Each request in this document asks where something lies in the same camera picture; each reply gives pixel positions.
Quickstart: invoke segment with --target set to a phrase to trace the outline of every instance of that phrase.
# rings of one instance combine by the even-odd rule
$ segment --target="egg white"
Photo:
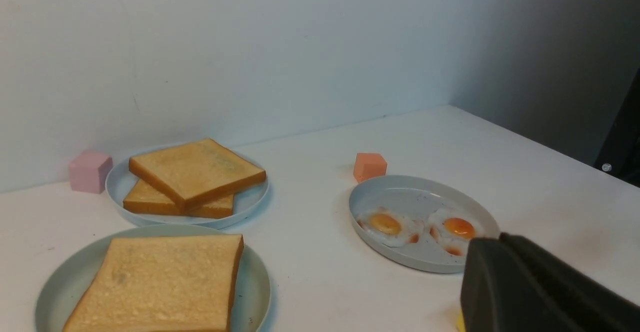
[[[429,234],[435,242],[450,255],[467,256],[470,240],[449,232],[444,227],[444,221],[450,218],[460,218],[469,222],[475,230],[475,237],[482,237],[485,234],[485,229],[475,218],[471,217],[468,213],[463,213],[448,207],[439,208],[427,217],[425,233]]]
[[[394,220],[400,224],[400,233],[396,235],[386,234],[373,227],[370,223],[370,218],[375,214],[386,214],[394,218]],[[361,213],[356,220],[358,225],[376,241],[393,248],[417,242],[425,231],[424,221],[412,220],[405,215],[395,213],[384,207],[374,208],[365,213]]]

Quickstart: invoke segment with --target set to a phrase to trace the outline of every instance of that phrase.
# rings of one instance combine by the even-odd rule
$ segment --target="dark object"
[[[640,187],[640,70],[593,166]]]
[[[640,307],[506,233],[471,241],[460,302],[467,332],[640,331]]]

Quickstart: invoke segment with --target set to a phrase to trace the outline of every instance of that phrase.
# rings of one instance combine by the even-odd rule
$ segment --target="orange cube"
[[[379,153],[358,153],[353,176],[358,183],[387,174],[387,161]]]

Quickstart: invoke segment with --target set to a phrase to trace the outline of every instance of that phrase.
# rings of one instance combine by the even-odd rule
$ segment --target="light blue plate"
[[[138,154],[157,151],[172,146],[176,146],[176,144],[153,147],[151,149],[142,150]],[[234,154],[242,157],[259,168],[262,168],[262,166],[253,159],[235,151]],[[248,218],[258,209],[260,203],[265,199],[265,196],[269,191],[269,174],[267,173],[267,179],[265,182],[235,195],[233,199],[233,214],[231,216],[215,219],[192,216],[151,215],[131,213],[122,206],[122,201],[128,195],[129,191],[131,191],[136,182],[138,182],[138,177],[129,171],[129,159],[127,158],[121,163],[116,164],[109,172],[105,182],[105,189],[110,199],[114,202],[119,214],[137,226],[179,224],[200,225],[221,230]]]
[[[80,297],[96,277],[114,237],[206,236],[222,232],[199,225],[161,224],[133,228],[104,237],[69,257],[48,278],[38,296],[36,332],[61,332]],[[262,259],[245,245],[235,282],[231,332],[258,332],[268,328],[272,285]]]
[[[427,220],[441,207],[450,207],[477,221],[484,229],[485,237],[498,237],[500,229],[493,216],[459,190],[429,179],[409,175],[383,175],[358,184],[349,196],[351,222],[360,238],[373,250],[387,259],[404,266],[434,273],[458,273],[464,271],[465,257],[452,256],[427,232],[418,243],[402,247],[387,247],[358,225],[360,214],[378,207],[385,207],[410,220]]]

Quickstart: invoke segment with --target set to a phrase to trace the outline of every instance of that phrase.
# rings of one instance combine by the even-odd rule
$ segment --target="pink cube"
[[[103,193],[107,174],[114,166],[109,154],[94,151],[82,152],[69,163],[71,190],[88,193]]]
[[[358,183],[387,174],[387,161],[379,153],[358,153],[353,177]]]

